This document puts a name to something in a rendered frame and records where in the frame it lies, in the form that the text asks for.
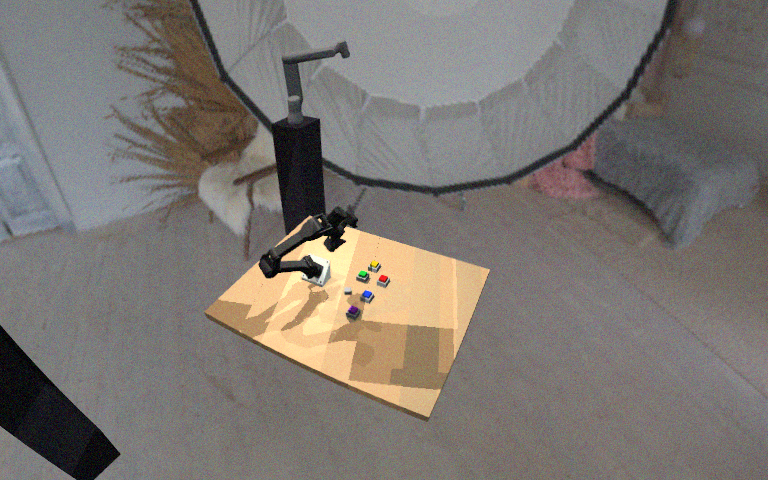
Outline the purple button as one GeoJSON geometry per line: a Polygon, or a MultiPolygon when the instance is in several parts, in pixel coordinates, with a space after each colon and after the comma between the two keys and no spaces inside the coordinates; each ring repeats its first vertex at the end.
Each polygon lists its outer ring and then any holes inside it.
{"type": "Polygon", "coordinates": [[[346,317],[356,321],[359,314],[360,314],[360,309],[351,305],[349,307],[349,310],[346,312],[346,317]]]}

